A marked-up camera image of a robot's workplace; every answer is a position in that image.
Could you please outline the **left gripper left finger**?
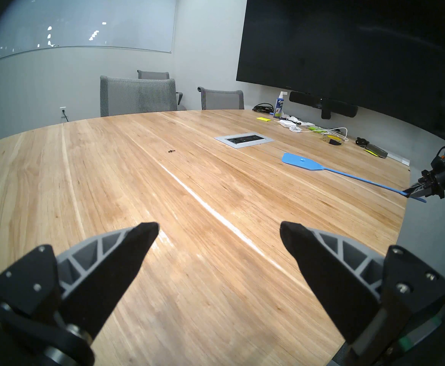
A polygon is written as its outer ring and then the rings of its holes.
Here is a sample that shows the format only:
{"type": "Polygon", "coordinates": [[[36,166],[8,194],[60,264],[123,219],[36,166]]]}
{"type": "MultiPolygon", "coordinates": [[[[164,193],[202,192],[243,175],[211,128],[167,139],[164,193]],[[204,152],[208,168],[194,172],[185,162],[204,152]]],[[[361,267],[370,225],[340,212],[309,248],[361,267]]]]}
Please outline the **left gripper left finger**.
{"type": "Polygon", "coordinates": [[[142,222],[55,255],[37,246],[0,273],[0,365],[94,365],[91,346],[159,234],[142,222]]]}

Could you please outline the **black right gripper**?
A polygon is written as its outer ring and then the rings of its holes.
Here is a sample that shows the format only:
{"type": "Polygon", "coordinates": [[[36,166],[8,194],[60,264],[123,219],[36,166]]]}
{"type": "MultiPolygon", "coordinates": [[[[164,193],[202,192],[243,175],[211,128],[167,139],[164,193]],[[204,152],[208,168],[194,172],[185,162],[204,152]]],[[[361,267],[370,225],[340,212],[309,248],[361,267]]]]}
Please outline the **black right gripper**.
{"type": "Polygon", "coordinates": [[[408,193],[408,198],[423,199],[430,196],[439,196],[445,198],[445,167],[423,170],[421,178],[404,190],[408,193]]]}

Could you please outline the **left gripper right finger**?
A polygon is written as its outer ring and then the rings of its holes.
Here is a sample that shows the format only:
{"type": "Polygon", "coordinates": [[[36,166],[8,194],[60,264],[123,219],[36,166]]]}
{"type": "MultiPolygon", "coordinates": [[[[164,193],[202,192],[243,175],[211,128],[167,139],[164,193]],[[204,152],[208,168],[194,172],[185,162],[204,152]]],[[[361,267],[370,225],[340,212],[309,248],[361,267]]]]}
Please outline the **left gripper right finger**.
{"type": "Polygon", "coordinates": [[[445,278],[404,247],[386,255],[283,221],[280,237],[348,350],[343,365],[430,365],[445,345],[445,278]]]}

